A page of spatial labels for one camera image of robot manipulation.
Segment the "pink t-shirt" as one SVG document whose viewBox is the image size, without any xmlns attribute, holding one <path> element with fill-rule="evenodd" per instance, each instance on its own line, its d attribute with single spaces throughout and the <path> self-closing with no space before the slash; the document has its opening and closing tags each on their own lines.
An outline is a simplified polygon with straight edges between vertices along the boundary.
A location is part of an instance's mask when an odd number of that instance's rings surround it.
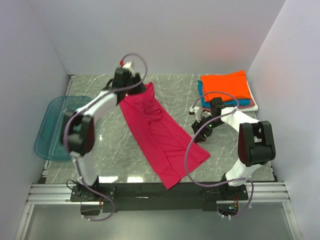
<svg viewBox="0 0 320 240">
<path fill-rule="evenodd" d="M 146 91 L 128 95 L 121 101 L 124 119 L 152 170 L 166 189 L 194 171 L 210 153 L 198 144 L 169 115 L 155 97 L 153 83 Z"/>
</svg>

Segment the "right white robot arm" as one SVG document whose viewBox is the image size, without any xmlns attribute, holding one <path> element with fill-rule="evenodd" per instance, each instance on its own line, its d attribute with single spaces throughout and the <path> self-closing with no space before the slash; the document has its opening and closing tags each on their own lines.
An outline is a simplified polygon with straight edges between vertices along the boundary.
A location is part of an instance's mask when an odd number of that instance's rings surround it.
<svg viewBox="0 0 320 240">
<path fill-rule="evenodd" d="M 189 115 L 195 116 L 191 125 L 194 142 L 202 143 L 213 133 L 213 129 L 223 124 L 232 127 L 238 133 L 238 159 L 232 168 L 222 176 L 218 194 L 222 200 L 233 200 L 245 190 L 246 180 L 258 168 L 276 157 L 276 148 L 272 125 L 269 121 L 259 121 L 249 117 L 238 109 L 237 104 L 225 104 L 222 98 L 209 101 L 207 116 L 202 108 L 195 105 L 189 109 Z"/>
</svg>

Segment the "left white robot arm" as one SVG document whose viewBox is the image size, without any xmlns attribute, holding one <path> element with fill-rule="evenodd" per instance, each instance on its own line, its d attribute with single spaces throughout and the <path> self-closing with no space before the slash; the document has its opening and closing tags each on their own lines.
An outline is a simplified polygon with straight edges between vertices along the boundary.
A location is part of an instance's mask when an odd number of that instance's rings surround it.
<svg viewBox="0 0 320 240">
<path fill-rule="evenodd" d="M 116 68 L 114 77 L 89 103 L 75 111 L 64 112 L 61 143 L 70 155 L 77 174 L 75 195 L 94 201 L 100 193 L 99 176 L 92 165 L 91 151 L 95 145 L 95 124 L 108 111 L 115 108 L 127 95 L 143 93 L 146 88 L 133 63 L 122 63 Z"/>
</svg>

